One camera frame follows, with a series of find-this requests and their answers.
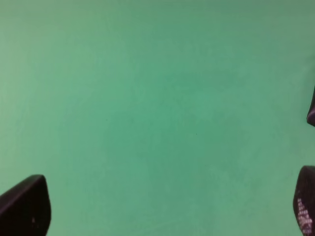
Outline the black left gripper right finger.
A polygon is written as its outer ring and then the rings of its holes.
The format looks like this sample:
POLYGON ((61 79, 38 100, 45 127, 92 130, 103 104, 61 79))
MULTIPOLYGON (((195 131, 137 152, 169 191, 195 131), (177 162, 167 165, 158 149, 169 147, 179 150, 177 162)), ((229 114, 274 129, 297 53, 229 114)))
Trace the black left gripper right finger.
POLYGON ((299 172, 293 211, 302 235, 315 236, 315 167, 303 166, 299 172))

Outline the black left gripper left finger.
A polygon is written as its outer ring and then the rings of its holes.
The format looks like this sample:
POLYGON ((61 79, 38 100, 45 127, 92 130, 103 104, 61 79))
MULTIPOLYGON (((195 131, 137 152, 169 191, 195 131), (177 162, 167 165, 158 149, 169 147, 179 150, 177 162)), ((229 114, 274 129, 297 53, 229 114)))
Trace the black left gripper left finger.
POLYGON ((31 175, 0 196, 2 236, 45 236, 51 203, 44 175, 31 175))

